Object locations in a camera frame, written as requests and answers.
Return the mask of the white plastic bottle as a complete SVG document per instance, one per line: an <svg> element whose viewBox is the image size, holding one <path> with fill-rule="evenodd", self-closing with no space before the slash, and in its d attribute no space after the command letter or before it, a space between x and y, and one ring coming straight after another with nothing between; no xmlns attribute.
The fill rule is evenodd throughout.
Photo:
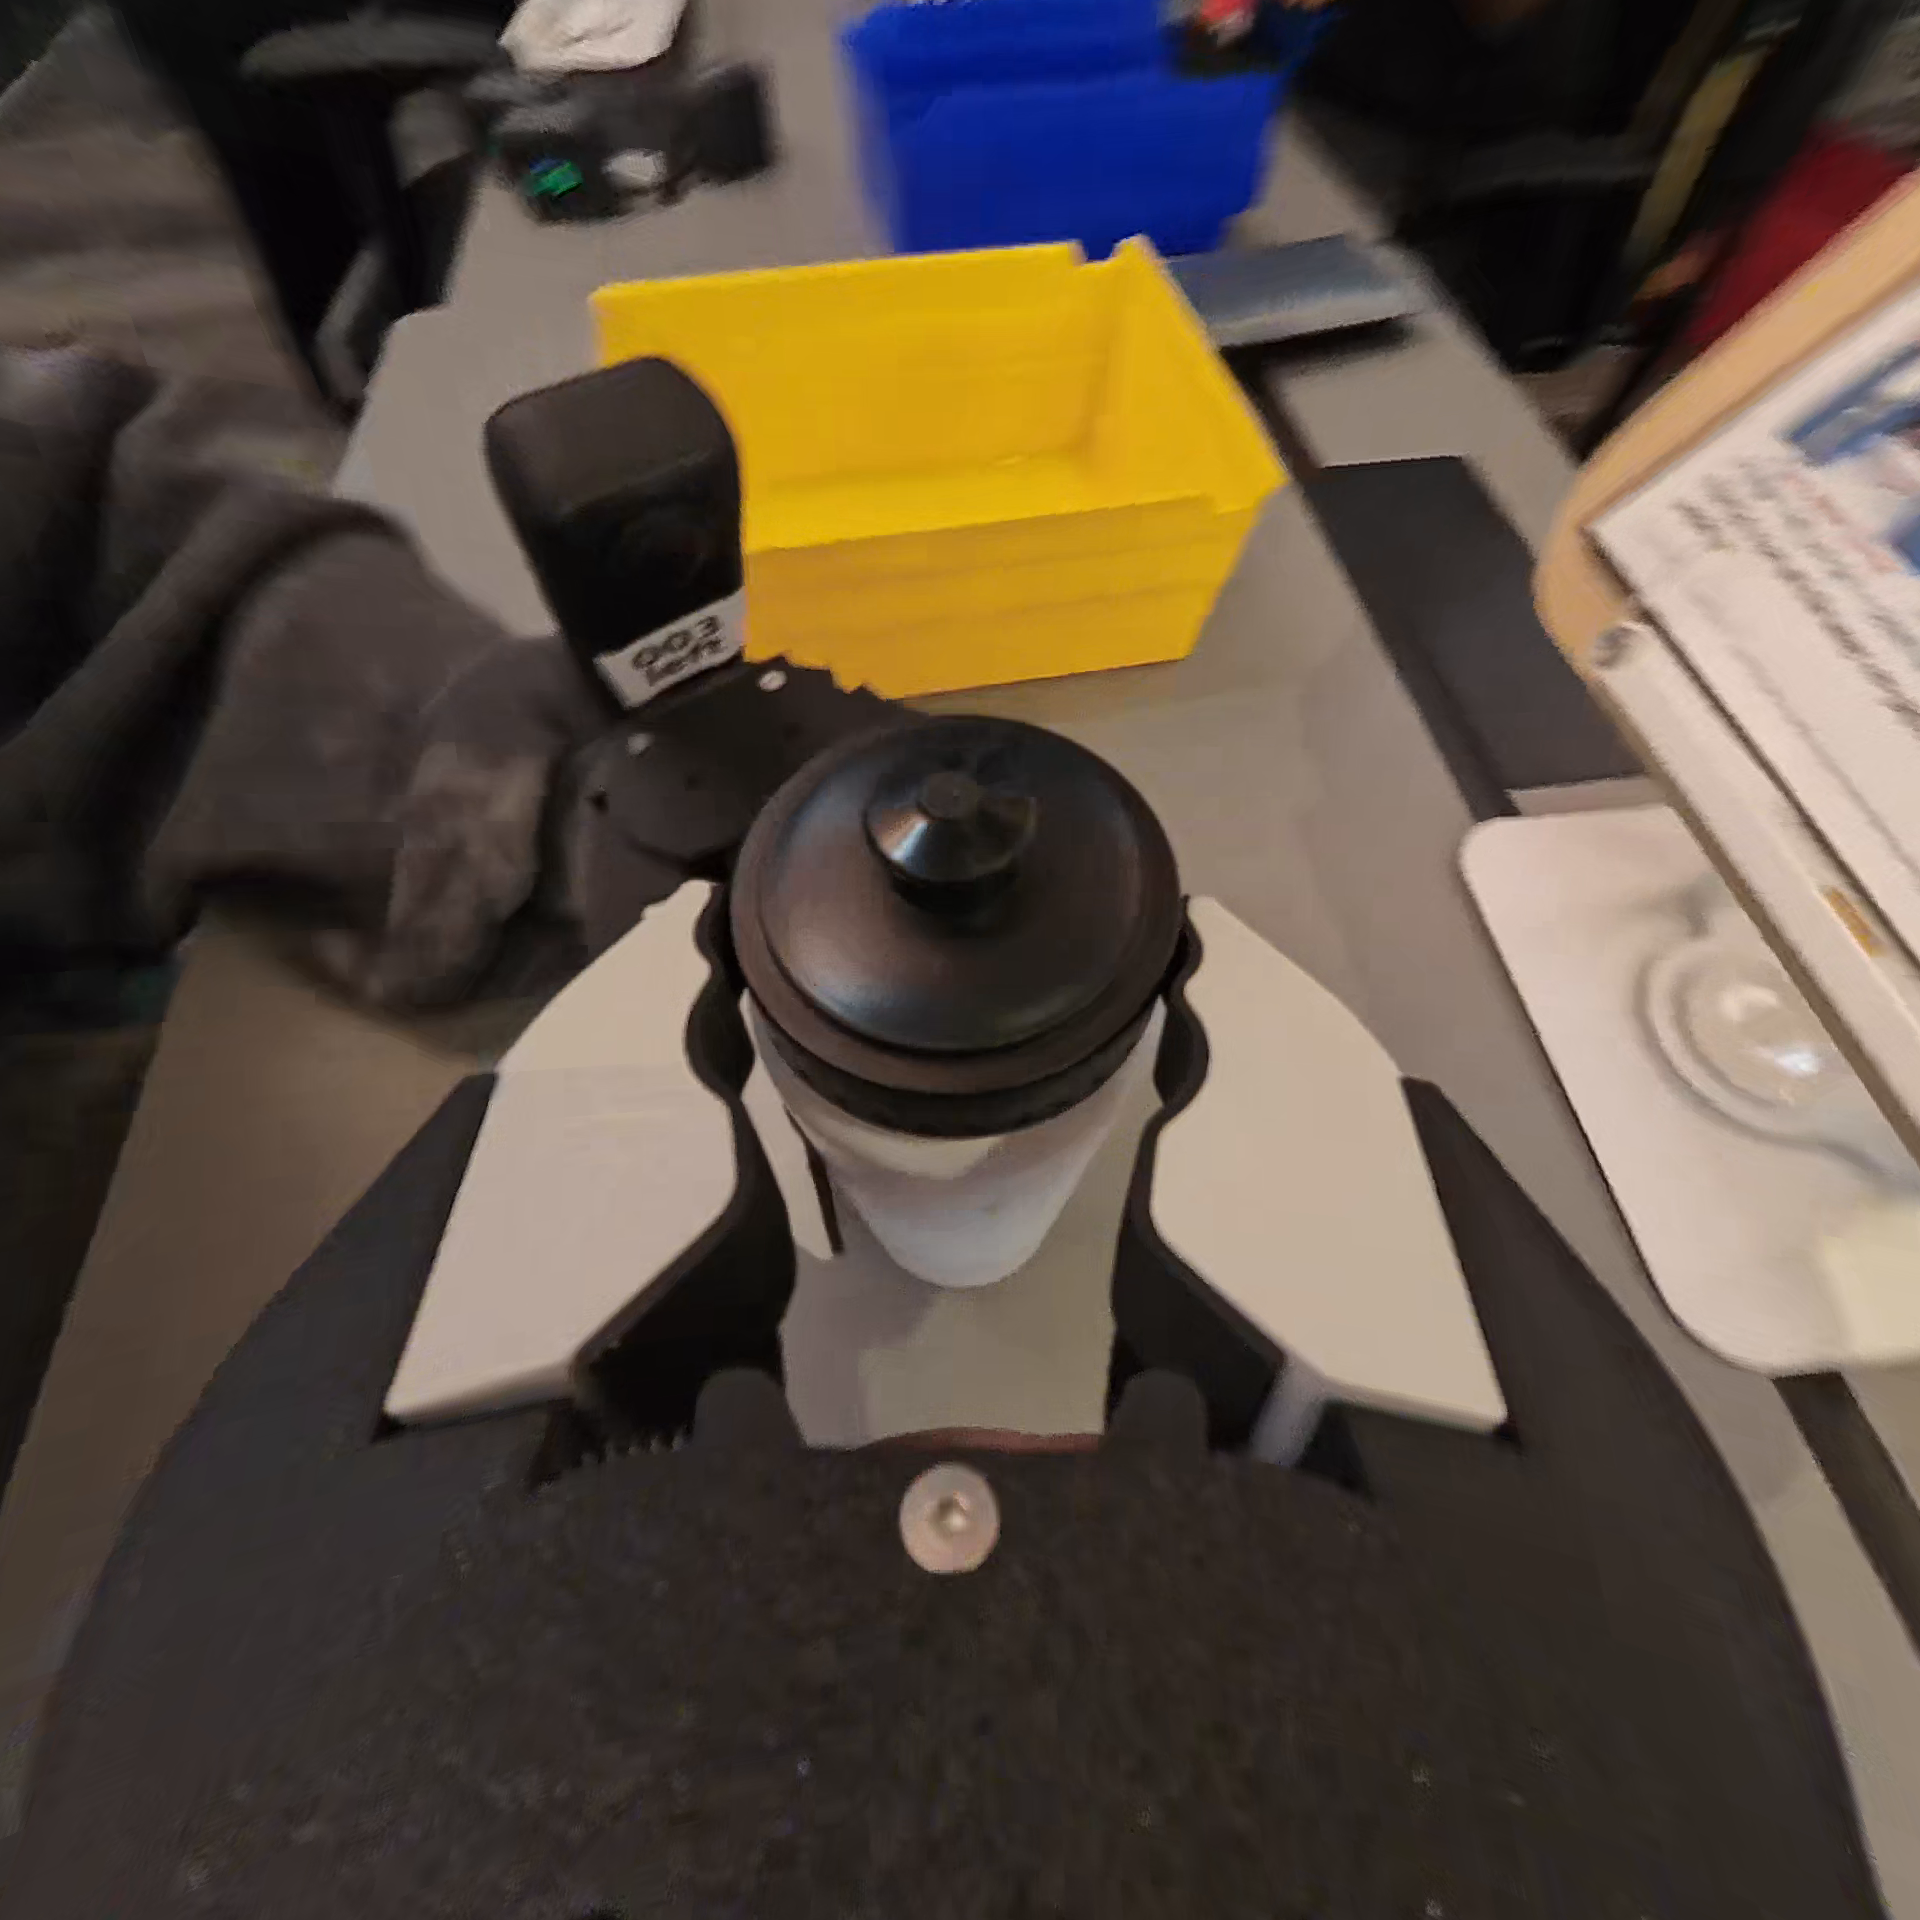
<svg viewBox="0 0 1920 1920"><path fill-rule="evenodd" d="M833 1218L857 1218L908 1276L946 1290L991 1285L1042 1247L1147 1077L1163 1017L1149 1015L1085 1097L996 1133L933 1138L856 1118L810 1088L747 1012L757 1063L826 1184Z"/></svg>

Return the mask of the black device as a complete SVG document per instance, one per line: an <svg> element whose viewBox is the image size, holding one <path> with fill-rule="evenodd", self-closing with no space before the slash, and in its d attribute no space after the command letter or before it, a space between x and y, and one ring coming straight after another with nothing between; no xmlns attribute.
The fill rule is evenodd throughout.
<svg viewBox="0 0 1920 1920"><path fill-rule="evenodd" d="M482 155L542 225L674 206L778 164L771 84L754 62L549 78L497 65L460 98Z"/></svg>

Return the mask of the black bottle lid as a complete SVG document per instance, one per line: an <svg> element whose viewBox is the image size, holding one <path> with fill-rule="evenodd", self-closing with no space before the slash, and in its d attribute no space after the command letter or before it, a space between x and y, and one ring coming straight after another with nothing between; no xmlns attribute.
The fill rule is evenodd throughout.
<svg viewBox="0 0 1920 1920"><path fill-rule="evenodd" d="M930 1139L1090 1097L1185 935L1142 792L1061 731L975 713L813 754L754 817L727 907L780 1061L843 1114Z"/></svg>

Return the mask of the dark tray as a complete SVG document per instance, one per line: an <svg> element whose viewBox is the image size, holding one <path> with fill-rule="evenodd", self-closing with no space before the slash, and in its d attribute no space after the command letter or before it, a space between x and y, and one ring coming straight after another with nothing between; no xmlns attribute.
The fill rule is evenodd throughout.
<svg viewBox="0 0 1920 1920"><path fill-rule="evenodd" d="M1403 324L1428 308L1395 252L1349 233L1189 252L1163 266L1222 354Z"/></svg>

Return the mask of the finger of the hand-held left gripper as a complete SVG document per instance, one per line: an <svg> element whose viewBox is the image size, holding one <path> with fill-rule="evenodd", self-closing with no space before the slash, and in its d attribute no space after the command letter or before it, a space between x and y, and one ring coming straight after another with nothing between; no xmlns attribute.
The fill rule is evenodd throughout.
<svg viewBox="0 0 1920 1920"><path fill-rule="evenodd" d="M796 1253L812 1261L835 1260L842 1243L831 1189L819 1187L812 1147L766 1068L754 1070L754 1129L780 1187Z"/></svg>

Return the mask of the person's left forearm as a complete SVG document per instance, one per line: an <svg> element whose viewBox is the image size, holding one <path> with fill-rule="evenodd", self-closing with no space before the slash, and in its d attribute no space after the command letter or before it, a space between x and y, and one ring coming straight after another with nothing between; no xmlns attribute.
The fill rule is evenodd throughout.
<svg viewBox="0 0 1920 1920"><path fill-rule="evenodd" d="M218 904L390 1009L586 964L612 709L327 491L296 396L4 347L1 441L5 987Z"/></svg>

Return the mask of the yellow plastic bin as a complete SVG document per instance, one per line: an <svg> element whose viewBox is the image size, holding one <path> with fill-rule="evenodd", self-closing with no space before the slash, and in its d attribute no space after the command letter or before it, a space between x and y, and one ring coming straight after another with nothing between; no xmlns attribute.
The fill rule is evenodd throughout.
<svg viewBox="0 0 1920 1920"><path fill-rule="evenodd" d="M1185 659L1288 473L1129 236L613 281L732 430L741 637L889 700Z"/></svg>

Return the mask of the instruction sheet on wooden stand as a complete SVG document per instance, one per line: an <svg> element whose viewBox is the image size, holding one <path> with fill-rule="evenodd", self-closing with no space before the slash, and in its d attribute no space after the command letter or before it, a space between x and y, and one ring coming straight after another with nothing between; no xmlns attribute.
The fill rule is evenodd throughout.
<svg viewBox="0 0 1920 1920"><path fill-rule="evenodd" d="M1664 1307L1768 1379L1916 1365L1918 938L1587 529L1910 285L1913 176L1585 461L1533 608L1657 800L1483 823L1457 855Z"/></svg>

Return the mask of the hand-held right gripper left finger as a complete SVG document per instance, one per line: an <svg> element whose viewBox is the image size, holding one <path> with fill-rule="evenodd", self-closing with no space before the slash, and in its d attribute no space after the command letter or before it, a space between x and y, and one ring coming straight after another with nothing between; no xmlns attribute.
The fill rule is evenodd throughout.
<svg viewBox="0 0 1920 1920"><path fill-rule="evenodd" d="M723 890L689 880L495 1061L386 1417L565 1399L666 1438L717 1373L782 1381L797 1250L754 1070Z"/></svg>

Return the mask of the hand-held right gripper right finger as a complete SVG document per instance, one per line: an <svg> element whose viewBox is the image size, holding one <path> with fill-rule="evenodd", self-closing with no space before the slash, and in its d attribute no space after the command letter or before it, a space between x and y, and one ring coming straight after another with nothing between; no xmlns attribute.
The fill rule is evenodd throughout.
<svg viewBox="0 0 1920 1920"><path fill-rule="evenodd" d="M1110 1279L1108 1432L1180 1403L1302 1465L1334 1414L1508 1419L1402 1070L1327 987L1192 893Z"/></svg>

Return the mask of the printed instruction sheet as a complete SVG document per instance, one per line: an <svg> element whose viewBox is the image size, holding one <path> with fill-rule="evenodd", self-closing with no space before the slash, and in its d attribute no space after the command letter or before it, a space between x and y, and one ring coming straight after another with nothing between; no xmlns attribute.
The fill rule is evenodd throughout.
<svg viewBox="0 0 1920 1920"><path fill-rule="evenodd" d="M1626 491L1587 540L1913 952L1916 288Z"/></svg>

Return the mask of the blue plastic bin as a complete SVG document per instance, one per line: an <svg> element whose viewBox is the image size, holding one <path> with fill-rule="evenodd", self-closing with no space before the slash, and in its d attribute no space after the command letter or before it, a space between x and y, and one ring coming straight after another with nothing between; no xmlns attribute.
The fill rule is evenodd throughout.
<svg viewBox="0 0 1920 1920"><path fill-rule="evenodd" d="M897 254L1217 247L1332 20L1293 4L878 4L837 32L864 197Z"/></svg>

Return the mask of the white cloth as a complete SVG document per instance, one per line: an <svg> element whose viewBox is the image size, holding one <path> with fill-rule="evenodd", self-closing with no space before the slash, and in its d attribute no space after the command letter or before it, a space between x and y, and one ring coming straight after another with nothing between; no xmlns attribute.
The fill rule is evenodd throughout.
<svg viewBox="0 0 1920 1920"><path fill-rule="evenodd" d="M522 2L495 45L536 79L636 74L671 53L688 2Z"/></svg>

